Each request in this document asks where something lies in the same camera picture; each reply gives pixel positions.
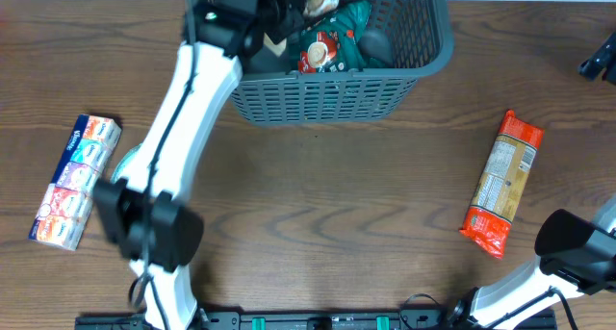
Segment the green lidded jar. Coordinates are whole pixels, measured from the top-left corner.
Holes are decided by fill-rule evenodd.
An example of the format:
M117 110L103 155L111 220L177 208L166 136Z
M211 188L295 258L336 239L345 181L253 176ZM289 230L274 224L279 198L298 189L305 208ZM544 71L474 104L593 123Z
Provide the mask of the green lidded jar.
M358 41L363 56L378 60L386 67L394 65L393 47L383 30L368 28Z

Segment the green Nescafe coffee bag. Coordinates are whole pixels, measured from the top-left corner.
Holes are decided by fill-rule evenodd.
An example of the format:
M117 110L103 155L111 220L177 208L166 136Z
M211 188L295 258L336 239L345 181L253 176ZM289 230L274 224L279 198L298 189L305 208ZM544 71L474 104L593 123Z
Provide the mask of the green Nescafe coffee bag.
M384 67L359 47L371 12L369 1L353 1L303 29L289 44L291 70L307 74Z

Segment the teal snack pouch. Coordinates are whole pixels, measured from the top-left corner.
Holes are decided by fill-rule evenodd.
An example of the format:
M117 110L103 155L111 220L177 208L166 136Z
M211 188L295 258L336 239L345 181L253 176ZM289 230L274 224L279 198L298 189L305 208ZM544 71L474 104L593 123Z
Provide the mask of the teal snack pouch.
M123 172L124 169L132 162L132 160L135 158L136 154L138 153L139 149L141 147L141 144L138 144L136 146L134 146L133 148L131 148L121 159L121 161L117 164L112 176L111 176L111 183L115 183L117 182Z

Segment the beige brown paper bag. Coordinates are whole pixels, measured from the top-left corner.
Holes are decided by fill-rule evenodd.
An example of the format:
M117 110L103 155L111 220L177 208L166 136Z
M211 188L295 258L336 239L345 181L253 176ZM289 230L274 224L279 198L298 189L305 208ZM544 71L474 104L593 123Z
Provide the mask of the beige brown paper bag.
M273 22L266 24L264 45L276 57L280 57L291 39L326 13L335 10L340 0L272 0Z

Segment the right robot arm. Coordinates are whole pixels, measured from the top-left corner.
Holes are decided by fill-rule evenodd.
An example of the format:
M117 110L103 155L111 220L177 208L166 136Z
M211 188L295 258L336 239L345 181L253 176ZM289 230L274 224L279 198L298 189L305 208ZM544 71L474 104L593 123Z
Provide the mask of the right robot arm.
M504 114L460 233L502 258L544 131ZM586 220L566 210L541 226L533 258L499 281L473 288L442 320L443 329L514 329L559 303L615 290L615 201Z

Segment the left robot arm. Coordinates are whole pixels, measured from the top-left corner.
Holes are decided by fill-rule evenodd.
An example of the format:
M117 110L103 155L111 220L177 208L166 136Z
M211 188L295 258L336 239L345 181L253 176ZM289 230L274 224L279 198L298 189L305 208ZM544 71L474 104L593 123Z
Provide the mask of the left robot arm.
M152 329L191 329L198 303L190 261L204 231L189 210L197 164L218 115L243 77L243 63L269 38L304 24L311 0L185 0L183 40L172 80L144 141L93 201L109 242L137 275L129 300Z

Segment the Kleenex tissue multipack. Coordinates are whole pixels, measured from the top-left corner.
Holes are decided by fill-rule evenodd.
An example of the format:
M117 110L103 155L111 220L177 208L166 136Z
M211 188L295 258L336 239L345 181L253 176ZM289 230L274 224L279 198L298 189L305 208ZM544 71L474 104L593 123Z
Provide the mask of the Kleenex tissue multipack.
M111 118L81 114L43 196L28 239L74 251L86 227L91 193L121 135Z

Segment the orange biscuit packet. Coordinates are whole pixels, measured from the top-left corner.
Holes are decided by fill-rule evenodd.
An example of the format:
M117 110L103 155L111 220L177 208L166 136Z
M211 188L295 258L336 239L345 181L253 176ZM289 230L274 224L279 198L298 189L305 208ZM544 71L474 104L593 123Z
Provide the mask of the orange biscuit packet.
M504 254L544 130L505 113L459 232L494 258Z

